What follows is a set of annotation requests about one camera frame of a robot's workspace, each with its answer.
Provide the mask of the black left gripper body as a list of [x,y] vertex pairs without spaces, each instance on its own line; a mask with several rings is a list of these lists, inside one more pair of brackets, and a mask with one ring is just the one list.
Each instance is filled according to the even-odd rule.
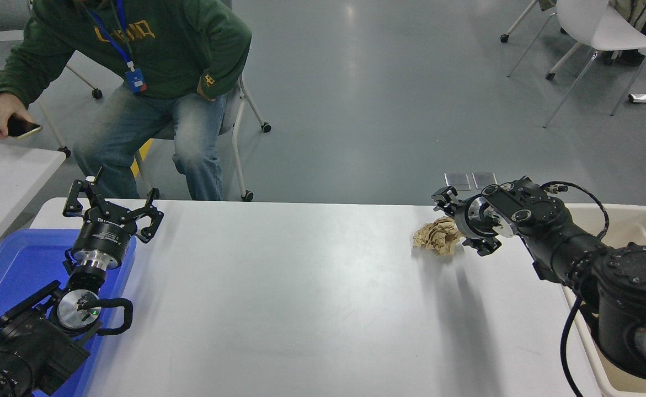
[[86,219],[72,248],[72,257],[83,261],[91,253],[109,257],[108,264],[122,264],[130,239],[136,232],[134,221],[118,224],[108,219]]

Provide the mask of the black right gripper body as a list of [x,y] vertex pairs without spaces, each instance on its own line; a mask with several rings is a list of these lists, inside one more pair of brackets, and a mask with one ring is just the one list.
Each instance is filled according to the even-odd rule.
[[471,217],[469,216],[469,209],[474,201],[479,196],[471,196],[467,199],[456,199],[455,201],[455,214],[454,219],[457,229],[469,239],[484,239],[487,238],[485,233],[471,225]]

